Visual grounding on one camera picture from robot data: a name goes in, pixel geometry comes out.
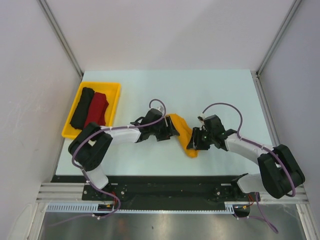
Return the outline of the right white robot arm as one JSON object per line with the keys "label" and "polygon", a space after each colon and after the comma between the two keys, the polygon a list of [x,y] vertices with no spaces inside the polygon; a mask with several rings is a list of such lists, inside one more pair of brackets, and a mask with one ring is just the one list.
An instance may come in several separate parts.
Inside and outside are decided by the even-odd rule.
{"label": "right white robot arm", "polygon": [[226,130],[217,115],[199,116],[201,127],[194,127],[188,150],[217,149],[238,154],[259,167],[259,173],[244,173],[234,179],[231,196],[242,201],[249,193],[267,192],[273,198],[293,197],[296,187],[305,182],[305,175],[291,150],[284,144],[263,145],[240,137],[234,129]]}

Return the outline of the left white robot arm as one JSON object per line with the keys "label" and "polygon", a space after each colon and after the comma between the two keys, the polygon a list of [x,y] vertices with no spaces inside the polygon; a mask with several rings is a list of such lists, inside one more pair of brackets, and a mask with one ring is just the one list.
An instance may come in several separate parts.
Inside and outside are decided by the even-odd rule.
{"label": "left white robot arm", "polygon": [[105,200],[110,196],[111,188],[107,185],[109,179],[101,163],[110,146],[140,143],[150,136],[155,136],[159,142],[179,135],[170,116],[164,116],[160,110],[151,108],[145,116],[127,126],[103,127],[95,122],[89,123],[71,142],[68,152],[72,156],[72,164],[94,185],[93,194]]}

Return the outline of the yellow plastic tray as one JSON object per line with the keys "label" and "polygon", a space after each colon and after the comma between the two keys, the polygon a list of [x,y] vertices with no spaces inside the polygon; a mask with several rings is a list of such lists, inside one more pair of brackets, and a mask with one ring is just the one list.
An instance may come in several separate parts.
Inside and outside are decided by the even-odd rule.
{"label": "yellow plastic tray", "polygon": [[74,97],[70,111],[68,113],[67,119],[65,121],[65,124],[61,133],[63,138],[74,139],[81,132],[79,129],[73,128],[70,124],[70,121],[80,101],[82,89],[84,87],[91,88],[95,92],[103,93],[106,95],[106,100],[109,103],[109,106],[107,107],[104,115],[106,126],[107,127],[112,126],[114,123],[118,102],[121,95],[121,88],[122,88],[121,84],[117,82],[82,81],[78,87],[78,90]]}

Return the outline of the orange t shirt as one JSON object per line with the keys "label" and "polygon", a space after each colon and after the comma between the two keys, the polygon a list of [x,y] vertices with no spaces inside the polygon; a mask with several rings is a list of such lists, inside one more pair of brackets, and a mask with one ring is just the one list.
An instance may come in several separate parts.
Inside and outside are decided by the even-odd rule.
{"label": "orange t shirt", "polygon": [[174,128],[179,133],[179,136],[177,138],[184,153],[189,158],[196,158],[198,156],[198,151],[194,149],[187,149],[187,146],[190,143],[190,140],[192,137],[193,130],[188,126],[185,119],[180,117],[176,113],[170,113],[170,114],[167,114],[166,116],[170,117]]}

